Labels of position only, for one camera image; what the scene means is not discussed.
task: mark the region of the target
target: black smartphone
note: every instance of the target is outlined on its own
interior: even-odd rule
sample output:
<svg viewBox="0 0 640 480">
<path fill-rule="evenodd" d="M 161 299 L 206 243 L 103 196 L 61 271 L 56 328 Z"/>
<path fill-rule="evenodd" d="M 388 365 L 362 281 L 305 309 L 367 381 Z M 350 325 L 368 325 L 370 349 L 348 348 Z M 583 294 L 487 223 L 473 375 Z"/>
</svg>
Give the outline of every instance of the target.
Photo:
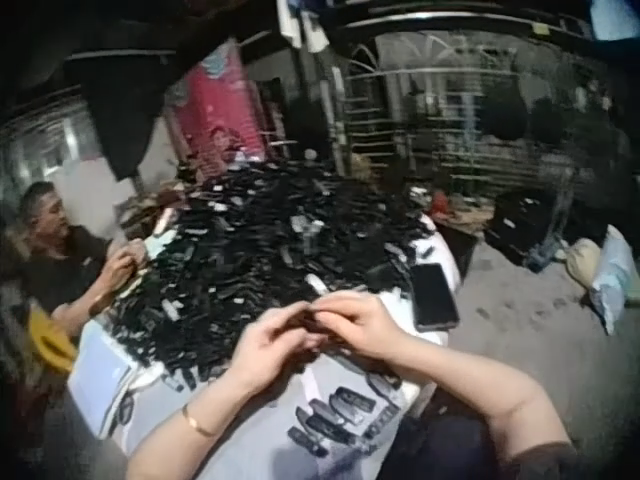
<svg viewBox="0 0 640 480">
<path fill-rule="evenodd" d="M 409 269 L 414 325 L 418 332 L 450 330 L 460 323 L 458 308 L 439 263 Z"/>
</svg>

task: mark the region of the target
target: black t-shirt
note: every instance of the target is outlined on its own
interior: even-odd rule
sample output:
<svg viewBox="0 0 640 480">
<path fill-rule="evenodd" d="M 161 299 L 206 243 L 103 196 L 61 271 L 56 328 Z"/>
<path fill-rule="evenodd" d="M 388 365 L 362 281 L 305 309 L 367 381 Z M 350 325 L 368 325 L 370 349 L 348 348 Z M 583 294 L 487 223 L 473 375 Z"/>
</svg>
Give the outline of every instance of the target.
<svg viewBox="0 0 640 480">
<path fill-rule="evenodd" d="M 573 480 L 584 478 L 582 473 L 576 450 L 552 443 L 518 455 L 504 468 L 501 480 Z"/>
<path fill-rule="evenodd" d="M 49 313 L 84 295 L 107 258 L 109 242 L 94 237 L 84 227 L 72 226 L 68 242 L 66 258 L 34 252 L 27 263 L 27 289 Z"/>
</svg>

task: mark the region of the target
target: short hair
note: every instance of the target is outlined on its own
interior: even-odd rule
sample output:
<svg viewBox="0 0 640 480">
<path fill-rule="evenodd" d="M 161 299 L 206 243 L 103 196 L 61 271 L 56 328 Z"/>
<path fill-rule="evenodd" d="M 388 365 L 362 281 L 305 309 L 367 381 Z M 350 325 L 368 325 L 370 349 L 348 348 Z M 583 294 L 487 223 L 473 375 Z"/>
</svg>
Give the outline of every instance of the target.
<svg viewBox="0 0 640 480">
<path fill-rule="evenodd" d="M 20 199 L 20 218 L 25 224 L 30 224 L 38 214 L 40 199 L 46 194 L 55 192 L 56 187 L 51 182 L 35 182 L 31 184 Z"/>
</svg>

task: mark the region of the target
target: pile of car keys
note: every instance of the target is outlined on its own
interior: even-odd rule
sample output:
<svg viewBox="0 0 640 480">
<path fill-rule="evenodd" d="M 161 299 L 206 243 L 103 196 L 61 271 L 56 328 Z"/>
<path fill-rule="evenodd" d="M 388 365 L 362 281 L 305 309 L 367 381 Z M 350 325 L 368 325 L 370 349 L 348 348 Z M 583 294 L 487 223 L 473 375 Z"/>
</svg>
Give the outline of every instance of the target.
<svg viewBox="0 0 640 480">
<path fill-rule="evenodd" d="M 329 450 L 323 445 L 324 439 L 351 446 L 364 455 L 376 449 L 374 439 L 400 412 L 398 389 L 401 380 L 395 375 L 367 373 L 367 384 L 387 404 L 372 418 L 362 435 L 357 435 L 347 427 L 359 428 L 367 417 L 372 416 L 376 400 L 346 387 L 339 387 L 329 395 L 328 404 L 314 398 L 309 402 L 311 412 L 296 408 L 296 418 L 300 427 L 293 426 L 287 435 L 311 455 L 326 457 Z"/>
<path fill-rule="evenodd" d="M 407 197 L 296 162 L 265 162 L 189 194 L 177 234 L 113 307 L 113 334 L 143 365 L 195 389 L 219 376 L 243 328 L 266 309 L 374 286 L 388 245 L 411 256 L 428 234 Z"/>
</svg>

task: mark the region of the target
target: phone screen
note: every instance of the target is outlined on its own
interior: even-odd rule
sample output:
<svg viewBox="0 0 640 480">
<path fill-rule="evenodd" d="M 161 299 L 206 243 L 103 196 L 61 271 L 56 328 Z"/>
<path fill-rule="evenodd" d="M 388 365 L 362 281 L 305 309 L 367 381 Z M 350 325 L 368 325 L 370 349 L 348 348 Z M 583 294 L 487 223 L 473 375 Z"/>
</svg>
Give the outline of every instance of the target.
<svg viewBox="0 0 640 480">
<path fill-rule="evenodd" d="M 460 323 L 458 308 L 442 266 L 414 265 L 409 269 L 414 325 L 419 332 L 449 330 Z"/>
</svg>

